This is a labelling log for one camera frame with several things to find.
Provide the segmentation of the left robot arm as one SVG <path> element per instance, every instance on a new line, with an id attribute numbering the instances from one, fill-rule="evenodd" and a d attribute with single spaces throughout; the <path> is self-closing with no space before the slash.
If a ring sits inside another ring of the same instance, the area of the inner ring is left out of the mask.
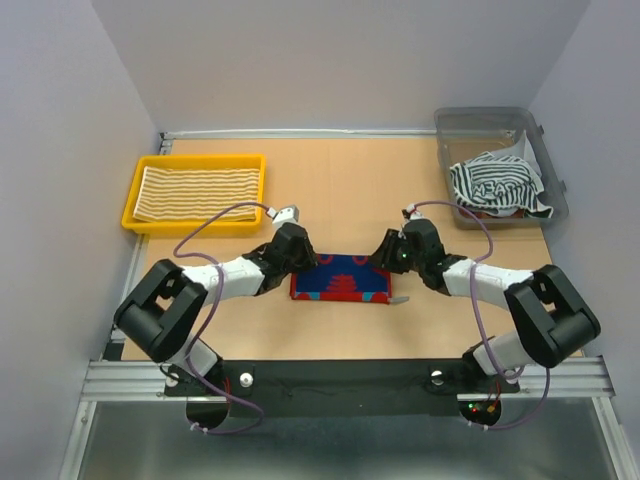
<path id="1" fill-rule="evenodd" d="M 221 386 L 223 371 L 220 356 L 192 332 L 202 308 L 263 295 L 316 265 L 307 231 L 286 222 L 271 241 L 231 261 L 209 259 L 195 267 L 156 262 L 116 309 L 113 323 L 152 361 L 182 369 L 191 386 L 210 394 Z"/>

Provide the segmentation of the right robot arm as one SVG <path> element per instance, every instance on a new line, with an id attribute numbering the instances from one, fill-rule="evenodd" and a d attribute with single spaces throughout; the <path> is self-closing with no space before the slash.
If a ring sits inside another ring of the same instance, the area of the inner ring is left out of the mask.
<path id="1" fill-rule="evenodd" d="M 512 332 L 490 338 L 480 328 L 481 342 L 463 354 L 455 378 L 472 390 L 527 365 L 552 369 L 601 334 L 599 320 L 559 267 L 507 269 L 449 253 L 425 218 L 387 230 L 369 262 L 394 274 L 414 272 L 440 294 L 468 297 L 475 313 L 484 302 L 510 314 Z"/>

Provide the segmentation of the turquoise red patterned towel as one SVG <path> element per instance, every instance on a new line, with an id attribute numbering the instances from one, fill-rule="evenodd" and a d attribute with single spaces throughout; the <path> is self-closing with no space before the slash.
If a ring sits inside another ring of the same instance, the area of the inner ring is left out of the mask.
<path id="1" fill-rule="evenodd" d="M 318 254 L 317 265 L 292 274 L 290 298 L 394 305 L 408 296 L 393 295 L 391 274 L 374 267 L 368 256 Z"/>

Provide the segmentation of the yellow striped towel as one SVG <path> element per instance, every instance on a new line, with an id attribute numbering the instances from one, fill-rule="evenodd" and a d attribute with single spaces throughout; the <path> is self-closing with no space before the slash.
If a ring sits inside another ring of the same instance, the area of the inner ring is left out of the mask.
<path id="1" fill-rule="evenodd" d="M 133 217 L 144 222 L 205 221 L 233 205 L 225 217 L 230 221 L 252 221 L 257 208 L 260 170 L 217 170 L 146 167 Z"/>

